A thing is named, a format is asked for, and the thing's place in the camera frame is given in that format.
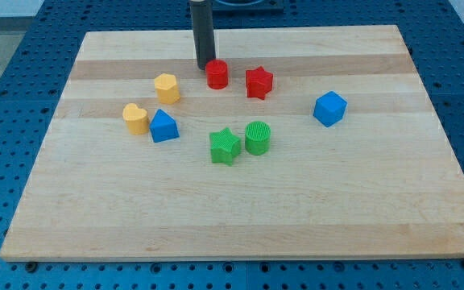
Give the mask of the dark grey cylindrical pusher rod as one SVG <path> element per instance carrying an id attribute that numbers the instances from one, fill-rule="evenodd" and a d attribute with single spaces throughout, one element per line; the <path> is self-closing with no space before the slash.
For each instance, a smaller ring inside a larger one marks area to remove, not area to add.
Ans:
<path id="1" fill-rule="evenodd" d="M 207 63 L 216 58 L 212 2 L 210 0 L 189 0 L 188 3 L 197 67 L 205 70 Z"/>

